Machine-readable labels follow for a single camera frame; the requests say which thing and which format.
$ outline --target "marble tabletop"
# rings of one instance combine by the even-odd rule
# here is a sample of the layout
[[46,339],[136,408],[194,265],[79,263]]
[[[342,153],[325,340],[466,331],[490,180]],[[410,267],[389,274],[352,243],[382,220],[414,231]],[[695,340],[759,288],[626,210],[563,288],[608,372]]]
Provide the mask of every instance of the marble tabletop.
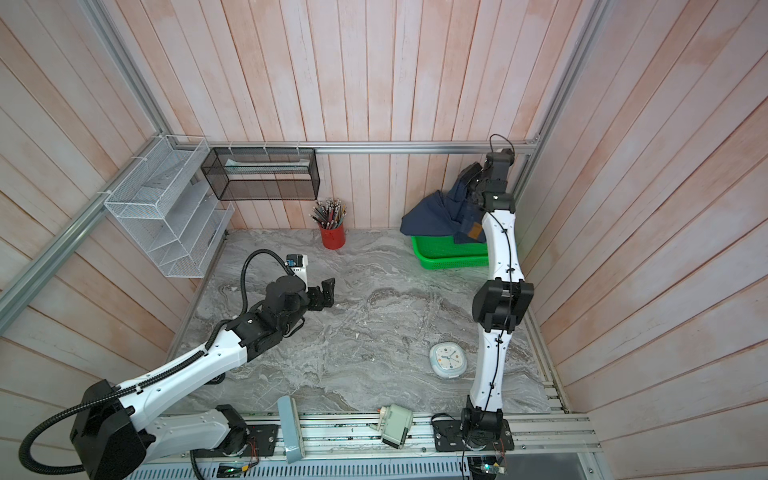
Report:
[[[318,230],[235,230],[225,242],[178,354],[207,339],[215,322],[240,312],[240,269],[255,249],[269,248],[283,258],[306,255],[310,286],[336,278],[336,305],[308,312],[294,336],[168,412],[222,403],[240,412],[276,412],[284,395],[307,413],[375,412],[392,403],[415,412],[458,413],[465,405],[478,348],[472,298],[485,282],[486,267],[425,270],[410,237],[397,230],[347,231],[346,245],[336,251],[323,248]],[[282,274],[268,256],[256,257],[247,273],[250,304]],[[447,341],[467,353],[467,371],[458,379],[440,379],[429,364],[430,347]],[[505,413],[549,411],[522,324],[505,359],[502,395]]]

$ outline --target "green tray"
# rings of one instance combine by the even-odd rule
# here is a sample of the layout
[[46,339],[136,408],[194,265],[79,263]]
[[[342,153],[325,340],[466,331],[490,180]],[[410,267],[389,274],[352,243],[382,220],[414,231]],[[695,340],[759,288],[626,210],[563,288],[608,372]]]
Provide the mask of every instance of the green tray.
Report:
[[487,266],[486,243],[453,243],[453,237],[411,237],[413,253],[428,270],[459,268],[462,266]]

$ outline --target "blue garment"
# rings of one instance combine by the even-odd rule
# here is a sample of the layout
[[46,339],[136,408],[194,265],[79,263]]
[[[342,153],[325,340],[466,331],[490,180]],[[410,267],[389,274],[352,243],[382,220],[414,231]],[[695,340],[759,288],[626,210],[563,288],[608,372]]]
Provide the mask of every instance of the blue garment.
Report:
[[468,201],[468,186],[480,173],[480,164],[462,170],[448,193],[437,190],[413,207],[403,218],[400,232],[424,237],[453,236],[454,243],[485,243],[483,211]]

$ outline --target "pencil holder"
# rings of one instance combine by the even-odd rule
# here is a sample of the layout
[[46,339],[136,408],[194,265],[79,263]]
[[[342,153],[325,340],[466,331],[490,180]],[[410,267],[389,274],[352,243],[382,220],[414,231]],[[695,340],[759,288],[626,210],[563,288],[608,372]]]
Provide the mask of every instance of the pencil holder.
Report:
[[320,236],[323,238],[323,246],[328,250],[338,250],[344,246],[346,238],[344,237],[344,224],[342,223],[333,230],[320,229]]

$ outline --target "alarm clock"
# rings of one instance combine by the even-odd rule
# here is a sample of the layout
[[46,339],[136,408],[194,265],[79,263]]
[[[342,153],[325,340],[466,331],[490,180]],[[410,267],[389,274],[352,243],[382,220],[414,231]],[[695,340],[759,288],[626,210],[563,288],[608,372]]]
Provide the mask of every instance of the alarm clock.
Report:
[[442,379],[454,379],[467,371],[467,356],[453,342],[438,343],[429,350],[432,370]]

